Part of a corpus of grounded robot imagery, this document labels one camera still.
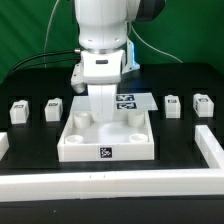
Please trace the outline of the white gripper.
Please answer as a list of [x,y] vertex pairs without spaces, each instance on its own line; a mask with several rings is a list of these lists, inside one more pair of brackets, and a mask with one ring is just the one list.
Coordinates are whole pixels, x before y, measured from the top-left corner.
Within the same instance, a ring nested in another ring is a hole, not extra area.
[[81,55],[83,77],[88,85],[93,120],[110,122],[113,120],[117,85],[121,81],[126,63],[124,50],[108,54],[94,54],[83,51]]

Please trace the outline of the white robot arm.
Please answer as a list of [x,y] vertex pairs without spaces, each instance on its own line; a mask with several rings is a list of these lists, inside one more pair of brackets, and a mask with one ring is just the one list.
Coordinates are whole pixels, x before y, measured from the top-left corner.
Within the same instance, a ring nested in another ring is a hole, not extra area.
[[138,68],[128,26],[155,19],[165,4],[166,0],[74,0],[81,60],[71,85],[78,93],[88,92],[95,121],[113,120],[118,83],[123,74]]

